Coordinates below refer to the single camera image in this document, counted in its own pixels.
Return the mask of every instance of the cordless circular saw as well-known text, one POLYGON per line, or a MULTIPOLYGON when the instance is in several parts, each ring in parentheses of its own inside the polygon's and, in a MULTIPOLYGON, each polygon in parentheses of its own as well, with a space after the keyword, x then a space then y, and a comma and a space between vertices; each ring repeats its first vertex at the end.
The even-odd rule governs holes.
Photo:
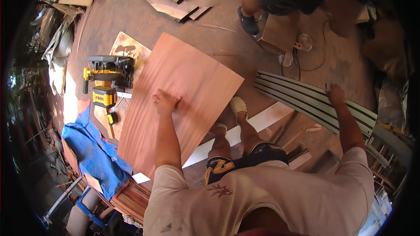
POLYGON ((118 88, 133 88, 135 59, 124 56, 88 56, 93 70, 83 69, 83 93, 87 94, 89 81, 110 81, 111 87, 99 85, 92 89, 92 102, 103 108, 111 108, 117 102, 118 88))

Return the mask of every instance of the white slipper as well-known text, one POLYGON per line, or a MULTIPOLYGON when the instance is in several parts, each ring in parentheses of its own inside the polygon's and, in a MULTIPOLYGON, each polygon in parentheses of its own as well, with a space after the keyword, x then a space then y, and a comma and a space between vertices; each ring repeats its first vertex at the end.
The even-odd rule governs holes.
POLYGON ((235 114, 236 123, 238 124, 238 115, 245 113, 245 120, 248 121, 247 105, 240 97, 233 97, 230 101, 232 111, 235 114))
POLYGON ((225 124, 223 124, 223 123, 214 123, 213 127, 211 127, 211 129, 210 129, 210 131, 208 132, 208 134, 212 134, 212 135, 214 135, 214 134, 213 134, 213 132, 212 132, 212 129, 214 129, 214 128, 219 128, 219 127, 223 127, 223 128, 225 128, 226 132, 228 132, 228 127, 227 127, 225 124))

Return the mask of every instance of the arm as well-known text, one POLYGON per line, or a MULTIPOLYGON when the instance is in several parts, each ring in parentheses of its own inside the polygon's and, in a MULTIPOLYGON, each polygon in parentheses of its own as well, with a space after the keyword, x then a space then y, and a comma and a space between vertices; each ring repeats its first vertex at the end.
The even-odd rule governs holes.
POLYGON ((159 127, 155 146, 155 168, 171 165, 182 172, 181 148, 172 122, 172 112, 181 97, 172 97, 158 90, 152 96, 152 102, 159 114, 159 127))
POLYGON ((360 147, 365 150, 365 142, 359 125, 350 114, 344 102, 344 91, 336 84, 331 84, 330 91, 327 91, 328 99, 336 110, 340 127, 340 143, 343 154, 349 149, 360 147))
POLYGON ((357 0, 324 0, 328 11, 333 15, 334 29, 340 35, 347 36, 356 24, 363 5, 357 0))

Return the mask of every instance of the blue tarp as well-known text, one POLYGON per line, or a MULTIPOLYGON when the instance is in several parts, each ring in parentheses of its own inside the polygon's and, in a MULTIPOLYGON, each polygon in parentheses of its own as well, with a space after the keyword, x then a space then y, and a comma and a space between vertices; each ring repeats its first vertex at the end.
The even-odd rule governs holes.
POLYGON ((133 169, 117 155, 117 146, 102 139, 89 111, 90 105, 76 122, 64 125, 61 136, 76 155, 81 173, 96 178, 109 201, 127 183, 133 169))

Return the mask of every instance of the white t-shirt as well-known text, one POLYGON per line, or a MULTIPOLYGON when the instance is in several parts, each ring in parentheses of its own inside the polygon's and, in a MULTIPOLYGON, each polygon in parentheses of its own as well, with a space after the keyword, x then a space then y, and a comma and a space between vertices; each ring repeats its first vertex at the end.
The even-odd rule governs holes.
POLYGON ((269 161, 199 189, 188 189, 181 171, 163 165, 155 171, 144 235, 235 235, 259 207, 276 211, 291 232, 357 235, 373 197, 373 176, 359 147, 343 155, 335 174, 307 174, 269 161))

